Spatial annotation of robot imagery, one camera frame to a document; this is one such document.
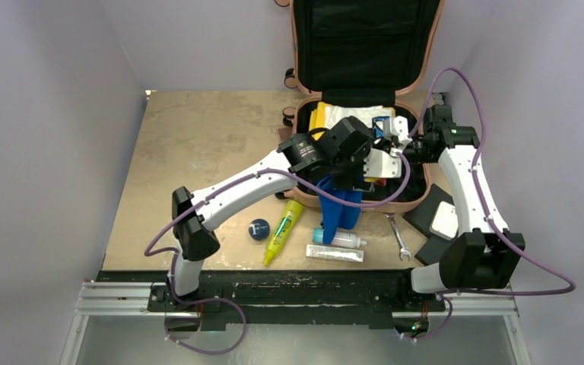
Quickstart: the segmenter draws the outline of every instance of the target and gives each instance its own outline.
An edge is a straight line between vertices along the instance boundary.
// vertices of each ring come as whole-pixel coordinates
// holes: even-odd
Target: suitcase lid
[[[415,89],[424,76],[443,3],[293,0],[299,89],[361,106],[386,105],[389,98],[394,101]]]

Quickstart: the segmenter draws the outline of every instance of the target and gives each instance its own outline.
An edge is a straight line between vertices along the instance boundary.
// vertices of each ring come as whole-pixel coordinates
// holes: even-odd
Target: white cloth
[[[377,116],[388,116],[393,118],[392,110],[386,109],[381,105],[369,106],[367,108],[344,108],[342,106],[325,106],[325,127],[331,129],[340,120],[347,116],[355,116],[362,121],[368,128],[373,127],[373,118]]]

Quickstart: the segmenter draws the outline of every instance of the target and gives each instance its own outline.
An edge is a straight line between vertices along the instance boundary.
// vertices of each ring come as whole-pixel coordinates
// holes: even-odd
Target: wall
[[[290,11],[273,0],[101,1],[147,89],[276,90],[294,67]],[[446,2],[423,88],[442,67],[462,65],[496,3]]]
[[[143,90],[97,0],[0,0],[0,363],[57,363]]]
[[[503,216],[529,254],[578,284],[517,300],[533,362],[584,363],[584,2],[500,2],[464,70],[487,114],[483,162]],[[450,96],[457,122],[477,125],[462,83]],[[563,282],[521,262],[513,285]]]

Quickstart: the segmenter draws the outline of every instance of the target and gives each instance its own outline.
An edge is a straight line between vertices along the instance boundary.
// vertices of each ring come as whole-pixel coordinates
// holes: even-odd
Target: blue glove
[[[343,199],[347,202],[361,204],[362,192],[353,192],[351,190],[336,190],[333,189],[332,176],[327,176],[319,181],[316,186],[333,195],[336,198]],[[319,203],[321,204],[321,213],[323,215],[323,244],[329,245],[335,238],[337,228],[351,230],[357,224],[361,209],[346,207],[337,202],[333,202],[328,198],[319,195]]]

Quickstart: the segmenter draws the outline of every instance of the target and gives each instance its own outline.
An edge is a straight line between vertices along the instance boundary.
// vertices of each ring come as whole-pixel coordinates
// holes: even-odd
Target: open suitcase
[[[397,100],[415,89],[424,76],[444,0],[293,0],[290,2],[295,68],[285,84],[298,86],[307,98],[295,109],[293,132],[308,132],[311,112],[319,101],[336,106],[393,106],[397,116],[417,121],[417,112]],[[397,190],[400,179],[364,193],[365,202],[379,201]],[[430,190],[428,165],[412,164],[406,189],[374,211],[404,213]],[[292,196],[305,206],[319,207],[314,192],[303,186]]]

